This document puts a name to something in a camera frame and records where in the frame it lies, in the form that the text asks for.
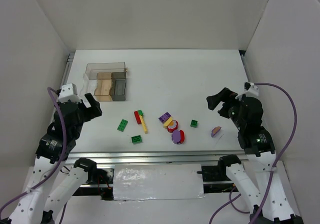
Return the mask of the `long yellow lego brick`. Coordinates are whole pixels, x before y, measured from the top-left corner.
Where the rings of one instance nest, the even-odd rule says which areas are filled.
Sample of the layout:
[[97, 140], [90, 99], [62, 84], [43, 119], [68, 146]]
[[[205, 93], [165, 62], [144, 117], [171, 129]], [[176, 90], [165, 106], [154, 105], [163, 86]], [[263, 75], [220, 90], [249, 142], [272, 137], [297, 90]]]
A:
[[145, 134], [147, 134], [148, 133], [148, 129], [147, 129], [146, 123], [144, 121], [144, 118], [143, 118], [143, 116], [139, 116], [139, 118], [140, 118], [140, 121], [141, 121], [141, 125], [142, 125], [142, 128], [143, 128], [143, 131], [144, 131]]

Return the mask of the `green letter lego brick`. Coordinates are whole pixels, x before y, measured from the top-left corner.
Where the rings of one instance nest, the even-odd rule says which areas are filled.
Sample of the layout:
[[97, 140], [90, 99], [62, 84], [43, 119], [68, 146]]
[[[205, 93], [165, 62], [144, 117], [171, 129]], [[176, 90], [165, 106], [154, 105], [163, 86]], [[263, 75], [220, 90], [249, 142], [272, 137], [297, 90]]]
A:
[[190, 126], [193, 128], [197, 128], [198, 127], [198, 121], [197, 120], [191, 120]]

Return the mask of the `red curved lego brick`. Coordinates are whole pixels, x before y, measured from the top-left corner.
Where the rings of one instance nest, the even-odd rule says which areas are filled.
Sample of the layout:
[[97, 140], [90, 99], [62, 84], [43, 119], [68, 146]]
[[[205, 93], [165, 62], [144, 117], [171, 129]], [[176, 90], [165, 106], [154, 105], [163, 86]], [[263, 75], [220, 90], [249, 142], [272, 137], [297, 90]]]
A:
[[135, 111], [135, 112], [134, 112], [134, 116], [135, 116], [136, 122], [137, 122], [138, 124], [141, 124], [142, 122], [141, 122], [141, 119], [140, 119], [140, 116], [139, 116], [138, 111]]

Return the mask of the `purple butterfly lego brick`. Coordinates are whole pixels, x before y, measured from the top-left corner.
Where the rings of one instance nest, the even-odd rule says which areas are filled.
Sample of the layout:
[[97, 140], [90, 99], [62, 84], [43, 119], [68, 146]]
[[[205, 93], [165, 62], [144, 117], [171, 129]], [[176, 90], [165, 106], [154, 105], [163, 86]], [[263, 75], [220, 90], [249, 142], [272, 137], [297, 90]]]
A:
[[216, 126], [212, 129], [210, 136], [213, 138], [221, 130], [221, 126]]

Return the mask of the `green 2x2 lego brick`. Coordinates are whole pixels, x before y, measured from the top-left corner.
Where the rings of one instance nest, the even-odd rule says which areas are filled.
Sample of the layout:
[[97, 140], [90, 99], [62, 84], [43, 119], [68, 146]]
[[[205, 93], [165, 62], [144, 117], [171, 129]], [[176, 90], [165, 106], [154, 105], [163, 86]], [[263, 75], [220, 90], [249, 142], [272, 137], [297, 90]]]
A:
[[142, 137], [141, 135], [137, 135], [137, 136], [132, 136], [131, 137], [131, 141], [133, 144], [138, 144], [142, 142]]

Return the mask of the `red flower lego brick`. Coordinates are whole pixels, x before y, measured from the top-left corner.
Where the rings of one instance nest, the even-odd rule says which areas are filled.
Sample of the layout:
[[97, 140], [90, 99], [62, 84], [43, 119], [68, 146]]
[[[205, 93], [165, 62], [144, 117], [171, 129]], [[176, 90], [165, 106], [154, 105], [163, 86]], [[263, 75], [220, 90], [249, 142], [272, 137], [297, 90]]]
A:
[[176, 120], [172, 120], [169, 125], [167, 126], [167, 131], [173, 133], [179, 127], [179, 123]]

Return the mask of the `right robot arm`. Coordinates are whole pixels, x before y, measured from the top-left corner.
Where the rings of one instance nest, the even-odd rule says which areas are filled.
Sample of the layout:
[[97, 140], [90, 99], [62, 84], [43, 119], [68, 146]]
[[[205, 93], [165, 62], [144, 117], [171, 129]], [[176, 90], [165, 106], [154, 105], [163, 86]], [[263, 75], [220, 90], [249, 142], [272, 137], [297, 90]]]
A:
[[242, 94], [224, 88], [207, 97], [208, 108], [214, 110], [221, 104], [219, 115], [237, 127], [238, 142], [252, 164], [257, 183], [247, 175], [237, 155], [220, 157], [218, 167], [246, 202], [251, 224], [301, 224], [302, 217], [290, 206], [277, 171], [279, 155], [273, 139], [262, 126], [264, 111], [258, 93], [256, 85], [246, 83]]

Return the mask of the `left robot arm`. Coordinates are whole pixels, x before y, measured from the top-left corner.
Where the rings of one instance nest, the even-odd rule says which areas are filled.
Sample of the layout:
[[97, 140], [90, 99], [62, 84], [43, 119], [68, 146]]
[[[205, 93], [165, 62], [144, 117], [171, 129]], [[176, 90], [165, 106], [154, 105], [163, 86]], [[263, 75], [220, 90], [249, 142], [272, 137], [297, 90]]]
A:
[[53, 122], [39, 141], [27, 187], [1, 207], [4, 210], [11, 203], [18, 202], [12, 214], [0, 220], [2, 224], [53, 224], [58, 216], [64, 216], [67, 202], [82, 184], [98, 181], [96, 162], [79, 158], [60, 185], [53, 188], [80, 137], [83, 124], [102, 115], [99, 102], [90, 93], [85, 94], [89, 107], [77, 95], [67, 94], [65, 89], [57, 94], [58, 99], [52, 99], [56, 108]]

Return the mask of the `green 2x4 lego brick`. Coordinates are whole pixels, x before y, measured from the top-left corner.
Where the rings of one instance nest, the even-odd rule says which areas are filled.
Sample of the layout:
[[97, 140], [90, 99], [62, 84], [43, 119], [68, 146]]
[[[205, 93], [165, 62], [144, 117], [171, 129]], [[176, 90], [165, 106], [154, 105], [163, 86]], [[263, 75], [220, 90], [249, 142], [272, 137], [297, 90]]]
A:
[[117, 127], [117, 130], [123, 132], [125, 130], [127, 124], [128, 124], [128, 121], [125, 119], [122, 119], [120, 124]]

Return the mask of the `purple 2x4 lego brick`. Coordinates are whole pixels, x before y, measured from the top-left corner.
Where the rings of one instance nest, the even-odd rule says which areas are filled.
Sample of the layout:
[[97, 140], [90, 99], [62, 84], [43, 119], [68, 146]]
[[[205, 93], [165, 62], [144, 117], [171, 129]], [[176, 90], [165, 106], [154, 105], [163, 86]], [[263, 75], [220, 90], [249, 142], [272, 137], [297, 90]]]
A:
[[165, 123], [169, 118], [171, 117], [171, 114], [169, 112], [164, 113], [161, 115], [158, 119], [162, 122]]

